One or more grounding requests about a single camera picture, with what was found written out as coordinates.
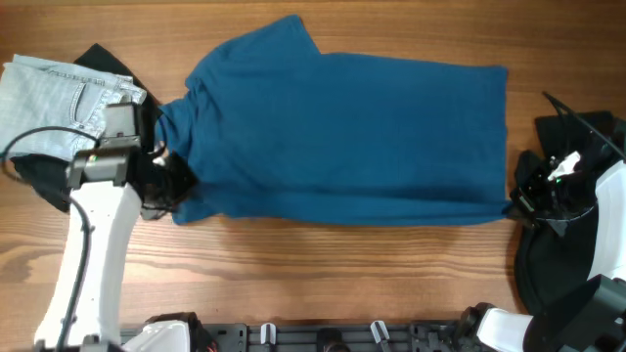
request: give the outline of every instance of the black cloth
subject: black cloth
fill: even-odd
[[[621,123],[608,111],[581,115],[602,132]],[[573,120],[566,121],[566,131],[557,116],[538,117],[535,126],[545,157],[563,158],[567,153],[583,151],[590,143],[589,130]],[[569,138],[569,152],[566,151],[565,136]],[[523,185],[540,162],[535,153],[522,153],[515,170],[517,184]],[[549,226],[522,229],[514,276],[519,298],[529,314],[540,313],[587,281],[594,260],[597,231],[597,207],[570,222],[562,239]]]
[[[99,71],[132,76],[133,84],[148,92],[142,107],[149,112],[153,120],[153,125],[157,122],[161,115],[158,109],[159,103],[157,99],[146,89],[128,67],[107,49],[100,46],[100,44],[92,45],[91,48],[76,59],[74,63]],[[69,195],[66,177],[67,161],[42,154],[16,156],[12,157],[11,161],[15,165],[16,171],[32,185],[35,192],[62,212],[69,211],[69,205],[65,203],[58,194],[51,192],[51,189],[57,189],[65,195]]]

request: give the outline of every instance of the jeans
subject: jeans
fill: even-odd
[[[3,150],[22,132],[44,126],[63,126],[99,137],[105,130],[106,105],[142,104],[146,99],[146,91],[134,86],[130,76],[20,55],[4,68],[0,78]],[[72,133],[46,131],[19,141],[9,156],[46,154],[71,160],[93,144]]]

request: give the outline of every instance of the folded clothing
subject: folded clothing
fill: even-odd
[[[15,55],[0,78],[0,148],[32,128],[62,126],[94,137],[105,129],[107,104],[143,103],[146,91],[132,77],[100,72],[74,64]],[[46,154],[71,160],[77,151],[93,147],[88,138],[60,131],[27,137],[11,155]]]
[[[298,16],[233,39],[161,107],[169,149],[201,182],[174,220],[500,219],[506,82],[501,66],[322,55]]]
[[[103,72],[131,76],[135,86],[146,90],[146,87],[128,67],[99,44],[92,45],[74,63]],[[156,121],[161,115],[158,101],[148,90],[146,92],[147,96],[142,107]],[[15,156],[11,158],[11,161],[16,167],[16,172],[30,183],[35,192],[62,212],[69,211],[69,205],[59,197],[59,194],[50,191],[50,187],[53,187],[69,195],[66,179],[67,161],[43,154]]]

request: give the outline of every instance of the blue t-shirt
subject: blue t-shirt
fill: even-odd
[[[501,66],[320,54],[298,16],[230,40],[161,107],[169,149],[201,182],[174,220],[500,219],[506,81]]]

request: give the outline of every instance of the wooden table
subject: wooden table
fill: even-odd
[[[510,187],[518,154],[538,149],[533,118],[553,113],[542,90],[581,111],[626,116],[625,9],[587,0],[5,6],[0,59],[20,53],[71,62],[98,42],[170,102],[212,48],[296,13],[322,52],[501,64],[510,70]],[[67,217],[4,178],[0,195],[0,345],[29,347],[57,279]],[[505,220],[465,228],[140,221],[120,320],[138,325],[154,314],[196,311],[215,323],[407,322],[456,318],[479,301],[517,311],[517,241]]]

